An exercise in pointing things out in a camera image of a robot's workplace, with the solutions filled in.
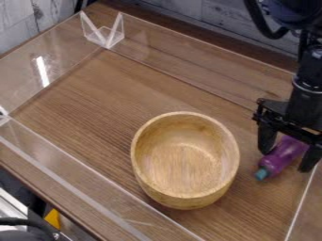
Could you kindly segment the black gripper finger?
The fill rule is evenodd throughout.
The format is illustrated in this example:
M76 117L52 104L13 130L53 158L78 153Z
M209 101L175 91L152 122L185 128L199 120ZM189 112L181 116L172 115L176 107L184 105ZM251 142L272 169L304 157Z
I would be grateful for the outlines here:
M320 159L322 159L322 146L310 145L303 155L298 170L300 172L310 172Z
M257 149L267 154L274 146L276 130L268 122L260 122L257 126Z

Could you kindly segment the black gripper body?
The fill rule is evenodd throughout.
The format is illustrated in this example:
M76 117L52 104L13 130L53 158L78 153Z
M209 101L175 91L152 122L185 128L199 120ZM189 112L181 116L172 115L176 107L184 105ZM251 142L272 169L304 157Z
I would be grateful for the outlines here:
M256 100L252 114L257 126L268 122L283 133L308 145L322 145L322 77L295 77L286 101Z

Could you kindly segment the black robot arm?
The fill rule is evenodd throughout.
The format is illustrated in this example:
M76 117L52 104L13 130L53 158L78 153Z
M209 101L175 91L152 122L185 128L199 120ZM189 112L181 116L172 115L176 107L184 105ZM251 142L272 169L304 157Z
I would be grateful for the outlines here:
M322 0L243 0L261 33L279 40L299 38L298 70L286 101L256 100L257 149L267 153L279 133L308 145L298 170L308 172L322 159Z

